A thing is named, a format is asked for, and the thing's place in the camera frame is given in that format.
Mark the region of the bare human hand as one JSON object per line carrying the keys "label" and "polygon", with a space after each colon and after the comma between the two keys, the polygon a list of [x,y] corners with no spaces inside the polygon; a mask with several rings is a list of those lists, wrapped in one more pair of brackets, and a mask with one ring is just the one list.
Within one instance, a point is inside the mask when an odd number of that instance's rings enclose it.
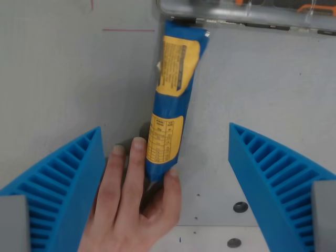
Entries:
{"label": "bare human hand", "polygon": [[113,147],[79,251],[149,251],[180,219],[182,190],[177,170],[164,176],[163,190],[140,211],[146,140],[132,140],[130,154]]}

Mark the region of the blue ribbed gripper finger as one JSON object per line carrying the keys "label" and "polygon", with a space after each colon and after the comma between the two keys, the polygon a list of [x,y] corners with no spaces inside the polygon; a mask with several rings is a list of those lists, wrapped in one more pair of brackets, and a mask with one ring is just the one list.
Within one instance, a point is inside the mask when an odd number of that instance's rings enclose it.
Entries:
{"label": "blue ribbed gripper finger", "polygon": [[77,251],[105,165],[97,127],[1,189],[1,196],[23,196],[27,202],[31,251]]}
{"label": "blue ribbed gripper finger", "polygon": [[335,174],[250,129],[229,125],[228,160],[270,251],[315,251],[312,186]]}

